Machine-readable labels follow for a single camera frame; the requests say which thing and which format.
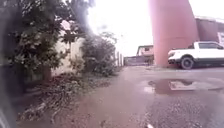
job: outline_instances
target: shrub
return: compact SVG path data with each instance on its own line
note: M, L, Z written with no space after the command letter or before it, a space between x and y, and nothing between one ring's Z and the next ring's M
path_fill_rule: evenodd
M115 71L115 46L101 36L86 38L82 47L85 60L85 72L98 73L103 76L112 75Z

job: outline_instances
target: tall tower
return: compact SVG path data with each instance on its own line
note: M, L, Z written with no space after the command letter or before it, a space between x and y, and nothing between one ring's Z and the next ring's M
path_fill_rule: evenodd
M169 66L168 52L198 40L196 21L188 0L149 0L155 64Z

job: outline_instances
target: roof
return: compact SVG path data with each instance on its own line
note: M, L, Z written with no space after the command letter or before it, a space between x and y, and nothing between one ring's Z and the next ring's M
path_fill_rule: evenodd
M138 50L137 50L136 55L138 55L138 52L139 52L140 48L148 48L148 47L153 47L153 45L141 45L141 46L138 46Z
M224 23L224 19L220 19L220 18L212 18L212 17L205 17L205 16L195 16L196 19L199 20L207 20L207 21L215 21L218 23Z

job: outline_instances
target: ground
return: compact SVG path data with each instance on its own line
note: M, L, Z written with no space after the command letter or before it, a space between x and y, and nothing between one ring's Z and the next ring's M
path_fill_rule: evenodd
M63 109L56 128L221 128L224 68L125 67Z

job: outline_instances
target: truck wheel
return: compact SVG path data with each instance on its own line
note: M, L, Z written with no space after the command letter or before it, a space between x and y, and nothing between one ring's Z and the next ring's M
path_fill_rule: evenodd
M181 68L183 69L192 69L194 67L194 60L192 57L183 57L180 62Z

